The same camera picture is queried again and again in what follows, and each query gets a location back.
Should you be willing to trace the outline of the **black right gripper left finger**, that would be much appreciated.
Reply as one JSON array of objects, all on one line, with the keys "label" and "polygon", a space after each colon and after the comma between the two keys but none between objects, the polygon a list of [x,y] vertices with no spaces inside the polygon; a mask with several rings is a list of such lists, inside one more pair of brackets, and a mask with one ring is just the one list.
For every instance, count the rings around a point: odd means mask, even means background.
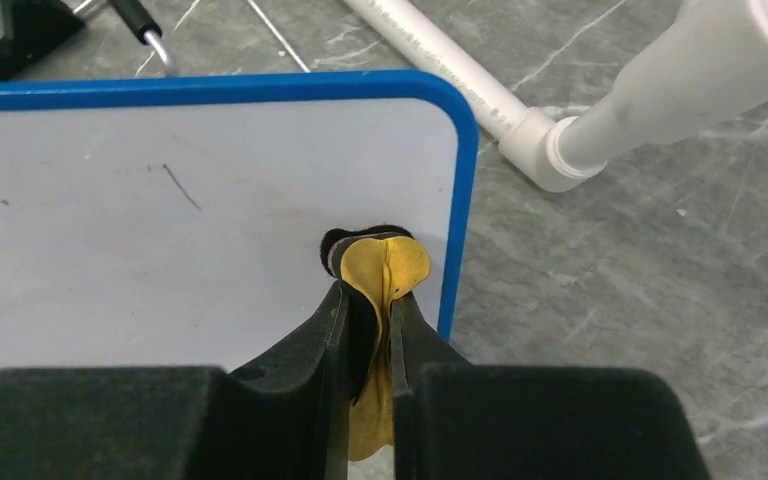
[{"label": "black right gripper left finger", "polygon": [[346,475],[348,296],[226,372],[0,369],[0,479]]}]

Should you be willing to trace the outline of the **blue framed whiteboard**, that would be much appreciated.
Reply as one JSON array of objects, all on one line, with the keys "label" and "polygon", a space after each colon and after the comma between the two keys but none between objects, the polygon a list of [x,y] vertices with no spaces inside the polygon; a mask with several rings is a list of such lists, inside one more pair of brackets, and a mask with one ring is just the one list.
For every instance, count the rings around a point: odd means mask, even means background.
[{"label": "blue framed whiteboard", "polygon": [[0,368],[233,369],[319,305],[328,230],[380,224],[449,338],[477,146],[415,70],[0,83]]}]

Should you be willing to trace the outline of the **yellow black eraser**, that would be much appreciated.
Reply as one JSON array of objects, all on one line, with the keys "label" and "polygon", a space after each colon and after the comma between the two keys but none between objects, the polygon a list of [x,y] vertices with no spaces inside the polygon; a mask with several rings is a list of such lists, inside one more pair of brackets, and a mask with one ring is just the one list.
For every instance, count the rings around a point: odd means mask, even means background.
[{"label": "yellow black eraser", "polygon": [[430,275],[431,260],[408,230],[387,224],[327,231],[320,260],[349,300],[348,460],[358,462],[394,443],[392,304]]}]

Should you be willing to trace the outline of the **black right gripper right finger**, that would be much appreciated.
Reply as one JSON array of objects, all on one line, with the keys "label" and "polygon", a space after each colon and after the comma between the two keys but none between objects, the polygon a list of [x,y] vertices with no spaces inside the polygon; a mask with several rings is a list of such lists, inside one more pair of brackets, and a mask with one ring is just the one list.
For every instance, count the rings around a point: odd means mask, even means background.
[{"label": "black right gripper right finger", "polygon": [[475,365],[391,308],[399,479],[706,479],[677,395],[639,369]]}]

